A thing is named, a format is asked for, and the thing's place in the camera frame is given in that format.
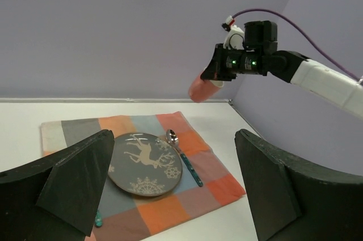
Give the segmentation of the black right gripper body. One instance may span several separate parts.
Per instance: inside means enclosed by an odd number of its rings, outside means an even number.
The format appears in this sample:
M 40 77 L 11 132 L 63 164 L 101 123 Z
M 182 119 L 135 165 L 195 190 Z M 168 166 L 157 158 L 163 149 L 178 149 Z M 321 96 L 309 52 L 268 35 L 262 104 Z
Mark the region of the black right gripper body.
M 277 51 L 277 24 L 271 21 L 254 21 L 244 24 L 243 50 L 225 49 L 217 44 L 220 55 L 220 81 L 232 81 L 238 74 L 262 74 L 263 57 Z

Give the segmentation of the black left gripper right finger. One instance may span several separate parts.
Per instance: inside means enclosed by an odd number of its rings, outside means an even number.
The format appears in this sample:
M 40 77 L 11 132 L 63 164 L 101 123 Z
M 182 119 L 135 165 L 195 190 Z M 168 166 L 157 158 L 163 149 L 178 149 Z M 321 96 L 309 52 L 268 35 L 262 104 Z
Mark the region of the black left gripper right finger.
M 362 240 L 362 176 L 332 170 L 246 129 L 235 146 L 258 240 Z

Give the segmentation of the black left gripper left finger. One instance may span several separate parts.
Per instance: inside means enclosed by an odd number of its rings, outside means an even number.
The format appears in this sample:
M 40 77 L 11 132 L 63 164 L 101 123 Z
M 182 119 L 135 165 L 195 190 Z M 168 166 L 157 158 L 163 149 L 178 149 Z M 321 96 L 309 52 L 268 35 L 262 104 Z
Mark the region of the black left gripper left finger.
M 101 130 L 1 172 L 1 240 L 84 240 L 91 235 L 115 139 Z

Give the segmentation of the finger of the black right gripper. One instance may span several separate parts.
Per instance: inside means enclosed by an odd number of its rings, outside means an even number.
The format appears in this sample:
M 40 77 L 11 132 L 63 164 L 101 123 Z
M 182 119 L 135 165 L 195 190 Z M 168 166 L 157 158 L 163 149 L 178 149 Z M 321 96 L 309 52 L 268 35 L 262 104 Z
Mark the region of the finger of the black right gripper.
M 200 78 L 203 81 L 219 81 L 219 70 L 220 70 L 220 55 L 215 50 L 210 63 L 200 74 Z

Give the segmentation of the pink mug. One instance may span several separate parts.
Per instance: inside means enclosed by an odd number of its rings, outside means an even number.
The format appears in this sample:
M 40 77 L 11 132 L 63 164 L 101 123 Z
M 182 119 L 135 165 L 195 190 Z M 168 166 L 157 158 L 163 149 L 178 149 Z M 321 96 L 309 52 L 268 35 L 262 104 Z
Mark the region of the pink mug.
M 195 78 L 188 89 L 188 95 L 195 103 L 208 100 L 224 86 L 223 81 L 201 79 L 202 73 L 203 71 Z

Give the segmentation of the green handled fork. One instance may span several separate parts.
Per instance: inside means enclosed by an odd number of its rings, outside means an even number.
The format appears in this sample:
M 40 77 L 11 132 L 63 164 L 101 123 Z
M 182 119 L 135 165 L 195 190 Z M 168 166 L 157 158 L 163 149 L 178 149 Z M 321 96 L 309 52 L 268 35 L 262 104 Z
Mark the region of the green handled fork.
M 94 225 L 97 228 L 100 228 L 103 225 L 102 215 L 99 210 L 96 211 Z

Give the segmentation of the green handled spoon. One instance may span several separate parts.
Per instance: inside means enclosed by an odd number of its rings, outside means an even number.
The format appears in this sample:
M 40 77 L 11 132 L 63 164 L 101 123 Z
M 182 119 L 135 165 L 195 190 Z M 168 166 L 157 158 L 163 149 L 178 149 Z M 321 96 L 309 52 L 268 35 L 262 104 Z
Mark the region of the green handled spoon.
M 199 187 L 203 187 L 204 183 L 202 182 L 198 173 L 194 169 L 192 163 L 189 161 L 188 157 L 185 155 L 185 153 L 179 147 L 179 138 L 176 135 L 176 133 L 173 130 L 168 129 L 166 131 L 166 139 L 167 139 L 167 142 L 179 153 L 179 156 L 181 157 L 185 166 L 188 168 L 189 172 L 191 173 L 191 175 L 192 175 L 193 179 L 195 180 L 195 182 L 197 183 L 197 185 Z

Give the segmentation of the checked orange cloth placemat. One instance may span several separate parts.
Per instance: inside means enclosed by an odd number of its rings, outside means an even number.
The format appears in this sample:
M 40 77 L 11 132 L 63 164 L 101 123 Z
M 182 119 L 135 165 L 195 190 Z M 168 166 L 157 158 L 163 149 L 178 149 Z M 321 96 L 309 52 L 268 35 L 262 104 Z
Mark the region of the checked orange cloth placemat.
M 246 193 L 181 112 L 44 122 L 43 153 L 49 155 L 102 129 L 111 130 L 115 137 L 129 132 L 164 137 L 167 129 L 174 130 L 204 185 L 199 187 L 184 170 L 172 193 L 141 198 L 107 180 L 100 202 L 103 224 L 93 229 L 97 240 L 143 240 L 238 201 Z

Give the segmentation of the grey reindeer plate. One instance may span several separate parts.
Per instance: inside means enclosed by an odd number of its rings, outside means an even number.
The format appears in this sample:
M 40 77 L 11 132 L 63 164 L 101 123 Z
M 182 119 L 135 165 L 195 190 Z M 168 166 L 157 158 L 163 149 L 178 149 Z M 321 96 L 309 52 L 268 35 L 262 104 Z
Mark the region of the grey reindeer plate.
M 176 188 L 183 162 L 166 141 L 147 133 L 127 133 L 115 139 L 108 176 L 122 190 L 157 197 Z

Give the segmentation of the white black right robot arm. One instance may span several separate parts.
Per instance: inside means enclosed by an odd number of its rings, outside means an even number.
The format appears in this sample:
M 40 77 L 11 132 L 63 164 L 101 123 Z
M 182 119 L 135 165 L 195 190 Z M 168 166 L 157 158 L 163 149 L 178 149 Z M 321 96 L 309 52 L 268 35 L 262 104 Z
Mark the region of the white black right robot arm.
M 228 34 L 223 43 L 215 45 L 202 80 L 228 82 L 239 74 L 271 74 L 362 117 L 362 85 L 298 52 L 278 50 L 276 23 L 248 22 L 240 29 L 230 22 L 223 28 Z

